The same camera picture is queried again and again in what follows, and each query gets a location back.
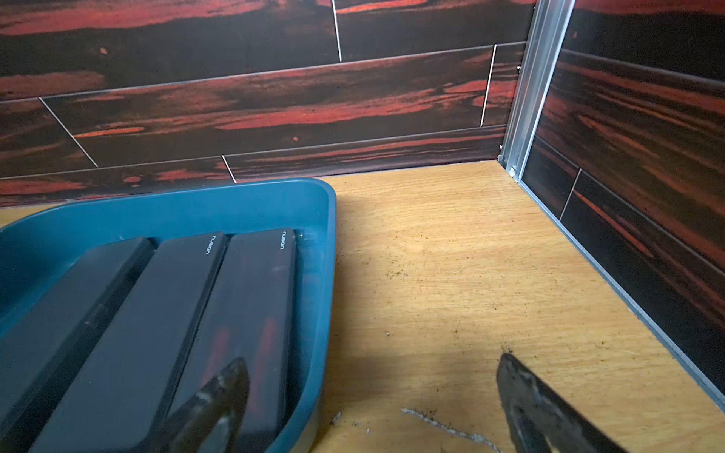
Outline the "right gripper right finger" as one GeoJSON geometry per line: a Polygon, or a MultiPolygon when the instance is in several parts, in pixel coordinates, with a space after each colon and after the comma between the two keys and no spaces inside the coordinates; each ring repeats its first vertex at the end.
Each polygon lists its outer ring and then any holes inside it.
{"type": "Polygon", "coordinates": [[[500,357],[498,393],[517,452],[622,452],[511,353],[500,357]]]}

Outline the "dark grey pencil case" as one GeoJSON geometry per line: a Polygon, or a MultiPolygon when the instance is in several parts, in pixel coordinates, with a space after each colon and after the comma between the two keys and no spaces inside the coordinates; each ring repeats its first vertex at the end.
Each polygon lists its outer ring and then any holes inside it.
{"type": "Polygon", "coordinates": [[[144,237],[88,250],[2,338],[2,451],[28,451],[154,250],[144,237]]]}
{"type": "Polygon", "coordinates": [[[160,244],[32,451],[108,451],[147,437],[168,410],[226,244],[221,231],[160,244]]]}

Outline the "teal plastic tray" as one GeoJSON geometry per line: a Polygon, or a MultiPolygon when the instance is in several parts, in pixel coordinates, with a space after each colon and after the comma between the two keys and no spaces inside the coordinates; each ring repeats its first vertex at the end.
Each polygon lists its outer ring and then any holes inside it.
{"type": "Polygon", "coordinates": [[[271,452],[308,452],[321,424],[335,277],[337,198],[285,179],[60,205],[1,228],[1,330],[7,332],[87,250],[145,236],[292,228],[301,244],[292,316],[288,420],[271,452]]]}

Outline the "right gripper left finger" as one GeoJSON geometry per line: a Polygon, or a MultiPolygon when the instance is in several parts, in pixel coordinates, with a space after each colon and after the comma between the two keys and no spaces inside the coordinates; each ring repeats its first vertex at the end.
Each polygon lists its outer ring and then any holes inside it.
{"type": "Polygon", "coordinates": [[[245,417],[247,364],[231,361],[143,442],[145,452],[230,452],[245,417]]]}

